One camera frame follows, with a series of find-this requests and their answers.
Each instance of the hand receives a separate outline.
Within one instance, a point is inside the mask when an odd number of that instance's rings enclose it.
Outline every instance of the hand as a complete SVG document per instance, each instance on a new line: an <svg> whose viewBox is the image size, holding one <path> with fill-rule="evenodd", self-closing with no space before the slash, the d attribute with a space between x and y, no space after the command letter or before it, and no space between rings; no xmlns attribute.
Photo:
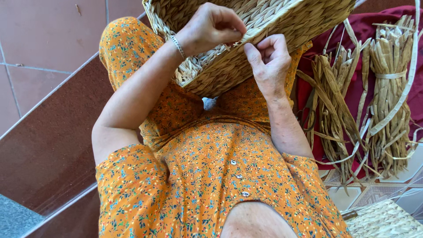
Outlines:
<svg viewBox="0 0 423 238"><path fill-rule="evenodd" d="M239 41L246 32L243 21L232 9L205 3L176 34L176 39L188 57L222 43Z"/></svg>
<svg viewBox="0 0 423 238"><path fill-rule="evenodd" d="M267 102L286 97L285 76L291 64L283 34L271 35L257 48L244 45L244 52L253 68L255 81Z"/></svg>

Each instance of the woman's left hand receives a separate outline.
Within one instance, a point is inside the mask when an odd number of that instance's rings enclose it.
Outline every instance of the woman's left hand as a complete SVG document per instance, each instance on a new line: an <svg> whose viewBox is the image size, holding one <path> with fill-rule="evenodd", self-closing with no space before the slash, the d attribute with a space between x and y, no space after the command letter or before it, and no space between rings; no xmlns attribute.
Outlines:
<svg viewBox="0 0 423 238"><path fill-rule="evenodd" d="M222 43L239 41L246 32L243 21L232 9L205 3L176 34L176 39L188 57Z"/></svg>

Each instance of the orange floral dress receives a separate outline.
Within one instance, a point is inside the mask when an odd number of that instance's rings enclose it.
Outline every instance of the orange floral dress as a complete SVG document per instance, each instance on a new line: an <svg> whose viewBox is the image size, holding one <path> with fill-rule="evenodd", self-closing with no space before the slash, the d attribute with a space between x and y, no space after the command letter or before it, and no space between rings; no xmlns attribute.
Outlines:
<svg viewBox="0 0 423 238"><path fill-rule="evenodd" d="M162 44L135 18L110 23L100 59L112 87ZM291 55L287 83L310 46ZM219 96L210 111L171 82L140 129L144 144L116 150L96 168L100 237L219 237L231 208L251 200L272 206L299 237L349 237L315 162L273 146L253 78Z"/></svg>

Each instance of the red fabric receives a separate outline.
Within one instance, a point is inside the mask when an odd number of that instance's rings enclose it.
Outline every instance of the red fabric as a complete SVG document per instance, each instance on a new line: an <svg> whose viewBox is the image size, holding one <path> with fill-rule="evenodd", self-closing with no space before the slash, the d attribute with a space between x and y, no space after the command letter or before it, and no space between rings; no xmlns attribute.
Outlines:
<svg viewBox="0 0 423 238"><path fill-rule="evenodd" d="M376 36L376 26L372 25L372 23L382 23L383 21L387 20L388 22L392 22L394 24L397 20L401 18L403 15L411 15L415 16L415 7L414 6L401 6L397 8L387 9L385 11L381 11L380 13L364 13L364 14L355 14L350 15L348 20L354 30L354 33L357 37L357 40L361 40L364 43L368 38L375 38ZM423 27L423 12L420 10L420 23L419 29ZM343 31L343 24L338 26L335 33L333 34L328 48L327 53L332 52L332 59L334 60L335 51L336 51L336 44L341 40L341 35ZM309 76L313 76L313 71L311 69L311 61L314 59L314 55L321 55L323 52L323 48L329 38L332 29L328 30L327 32L317 36L313 39L313 47L309 49L301 58L298 69L303 71ZM349 38L347 32L345 31L344 36L342 38L342 45L345 49L354 50L355 46L353 45L351 39ZM419 51L418 51L418 60L417 60L417 70L416 76L414 78L413 85L411 87L411 91L408 94L407 103L411 110L411 118L420 126L423 126L423 107L421 103L423 102L423 41L419 42ZM366 97L366 101L363 108L362 118L363 121L365 110L369 105L371 99L373 98L374 94L374 84L375 84L375 76L373 71L369 70L369 77L368 77L369 85L368 85L368 94ZM297 102L298 108L304 108L307 102L307 99L310 95L312 87L309 83L305 82L303 79L298 79L297 85ZM354 76L351 79L351 83L349 85L347 94L345 96L345 102L348 105L348 108L351 111L351 114L354 118L357 117L358 111L358 103L363 92L363 82L361 79L361 58L358 62L357 68L355 70ZM410 123L410 134L409 137L412 139L414 130L417 129L416 125ZM319 130L319 124L316 123L315 130ZM423 130L418 132L418 140L423 137ZM351 154L353 150L353 145L351 143L347 144L347 150ZM329 162L325 159L323 147L321 144L320 137L314 136L314 147L313 147L313 154L316 160L323 162ZM333 169L332 165L321 165L318 164L319 169ZM359 166L358 160L353 163L352 170ZM359 173L359 178L364 176L364 171Z"/></svg>

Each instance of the wicker basket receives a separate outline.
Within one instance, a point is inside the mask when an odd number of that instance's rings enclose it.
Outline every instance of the wicker basket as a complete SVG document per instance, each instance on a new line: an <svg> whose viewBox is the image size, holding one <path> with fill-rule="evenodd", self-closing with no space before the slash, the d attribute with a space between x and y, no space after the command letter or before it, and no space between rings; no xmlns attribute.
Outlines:
<svg viewBox="0 0 423 238"><path fill-rule="evenodd" d="M143 0L153 31L166 41L181 30L206 0ZM176 81L187 91L213 98L253 75L243 44L257 44L266 35L283 33L292 52L311 38L345 20L355 0L211 0L232 8L247 33L230 51L224 45L189 57L176 71Z"/></svg>
<svg viewBox="0 0 423 238"><path fill-rule="evenodd" d="M352 237L423 237L423 225L392 200L375 203L346 220Z"/></svg>

